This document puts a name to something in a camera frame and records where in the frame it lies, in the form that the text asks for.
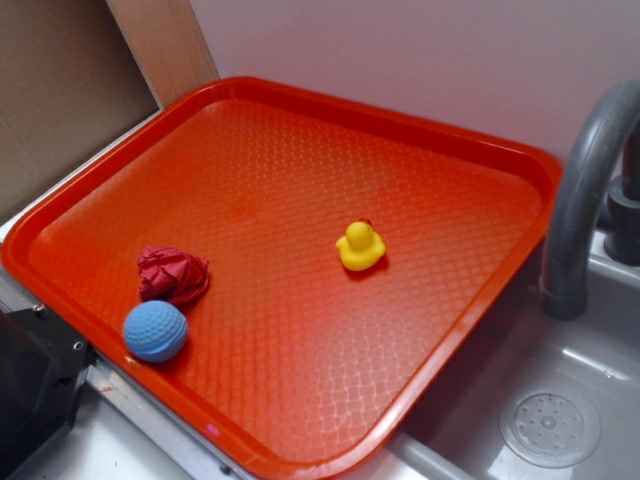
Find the gray sink basin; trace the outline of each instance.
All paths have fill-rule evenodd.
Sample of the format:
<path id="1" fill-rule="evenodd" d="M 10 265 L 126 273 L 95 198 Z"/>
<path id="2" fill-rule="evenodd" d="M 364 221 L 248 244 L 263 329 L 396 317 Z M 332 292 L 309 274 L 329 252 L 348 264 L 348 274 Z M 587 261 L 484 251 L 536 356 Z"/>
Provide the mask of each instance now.
<path id="1" fill-rule="evenodd" d="M 540 312 L 540 264 L 537 252 L 391 441 L 424 457 L 427 478 L 640 478 L 640 273 L 592 255 L 588 311 L 562 322 Z"/>

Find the red cloth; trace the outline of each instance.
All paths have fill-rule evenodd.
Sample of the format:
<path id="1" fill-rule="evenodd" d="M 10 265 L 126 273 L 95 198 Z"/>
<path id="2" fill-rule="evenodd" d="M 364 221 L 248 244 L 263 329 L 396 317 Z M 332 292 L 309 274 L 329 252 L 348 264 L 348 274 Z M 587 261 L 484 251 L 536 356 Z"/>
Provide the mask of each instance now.
<path id="1" fill-rule="evenodd" d="M 142 285 L 140 300 L 164 300 L 180 305 L 194 299 L 209 285 L 202 258 L 172 247 L 147 247 L 138 254 L 138 275 Z"/>

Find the faucet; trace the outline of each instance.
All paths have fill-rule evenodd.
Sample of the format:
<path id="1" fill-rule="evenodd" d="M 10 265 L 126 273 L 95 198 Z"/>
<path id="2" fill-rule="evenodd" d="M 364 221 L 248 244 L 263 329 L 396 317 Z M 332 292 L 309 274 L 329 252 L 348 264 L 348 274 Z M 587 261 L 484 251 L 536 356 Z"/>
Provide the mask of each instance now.
<path id="1" fill-rule="evenodd" d="M 640 265 L 639 122 L 640 81 L 618 84 L 591 111 L 571 150 L 542 259 L 540 306 L 549 317 L 571 320 L 586 311 L 587 266 L 599 217 L 608 230 L 607 254 Z M 620 155 L 622 175 L 610 181 Z"/>

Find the sink drain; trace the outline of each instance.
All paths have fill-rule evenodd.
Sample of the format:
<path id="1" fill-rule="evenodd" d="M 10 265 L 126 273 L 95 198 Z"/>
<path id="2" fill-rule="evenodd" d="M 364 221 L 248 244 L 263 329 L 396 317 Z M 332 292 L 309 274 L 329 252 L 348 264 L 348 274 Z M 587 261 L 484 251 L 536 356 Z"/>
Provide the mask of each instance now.
<path id="1" fill-rule="evenodd" d="M 505 443 L 540 467 L 562 468 L 587 458 L 600 439 L 600 419 L 581 393 L 561 385 L 527 385 L 505 401 L 500 413 Z"/>

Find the dimpled ball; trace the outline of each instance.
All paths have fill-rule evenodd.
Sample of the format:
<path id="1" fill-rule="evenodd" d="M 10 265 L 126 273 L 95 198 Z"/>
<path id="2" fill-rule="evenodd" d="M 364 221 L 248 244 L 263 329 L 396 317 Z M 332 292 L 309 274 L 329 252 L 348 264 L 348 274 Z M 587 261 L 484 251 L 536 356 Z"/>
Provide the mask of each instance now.
<path id="1" fill-rule="evenodd" d="M 145 362 L 173 358 L 187 339 L 187 319 L 176 307 L 153 300 L 135 307 L 124 322 L 124 341 Z"/>

